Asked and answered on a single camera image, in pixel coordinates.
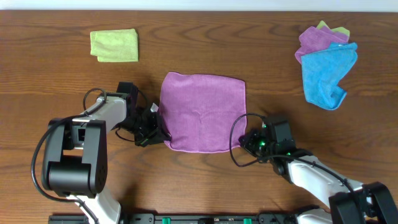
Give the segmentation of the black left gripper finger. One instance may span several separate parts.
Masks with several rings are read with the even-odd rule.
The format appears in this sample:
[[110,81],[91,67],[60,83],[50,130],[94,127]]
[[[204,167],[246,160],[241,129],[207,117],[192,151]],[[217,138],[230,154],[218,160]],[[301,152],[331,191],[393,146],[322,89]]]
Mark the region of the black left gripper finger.
[[155,115],[156,115],[156,120],[157,120],[157,136],[160,139],[170,139],[171,135],[165,125],[164,119],[161,116],[160,112],[157,111],[155,113]]
[[135,141],[135,145],[139,147],[146,147],[148,145],[160,144],[164,141],[171,140],[171,136],[169,134],[164,133],[154,133],[152,135],[144,136]]

